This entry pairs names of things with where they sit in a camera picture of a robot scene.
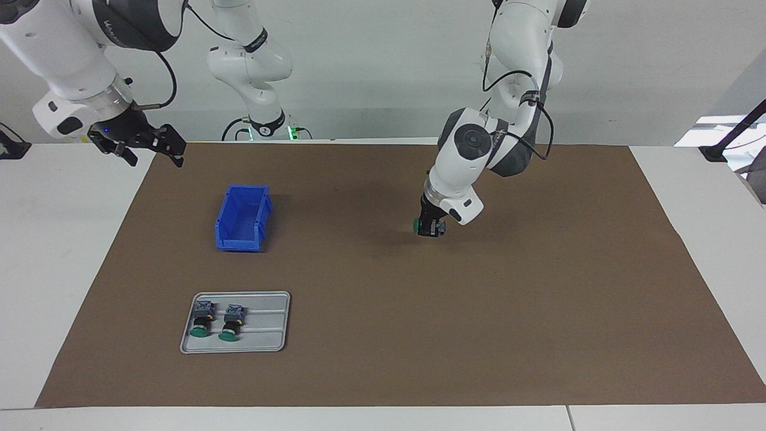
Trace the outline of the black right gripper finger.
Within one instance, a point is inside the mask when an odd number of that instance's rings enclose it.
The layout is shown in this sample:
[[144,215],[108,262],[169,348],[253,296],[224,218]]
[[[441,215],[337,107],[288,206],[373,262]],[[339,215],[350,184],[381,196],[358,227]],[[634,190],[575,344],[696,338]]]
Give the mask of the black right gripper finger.
[[162,125],[148,131],[148,149],[167,156],[177,168],[184,164],[186,141],[172,125]]
[[103,135],[90,135],[90,141],[98,148],[99,152],[115,155],[131,167],[135,167],[138,163],[137,156],[126,146],[125,142],[115,142]]

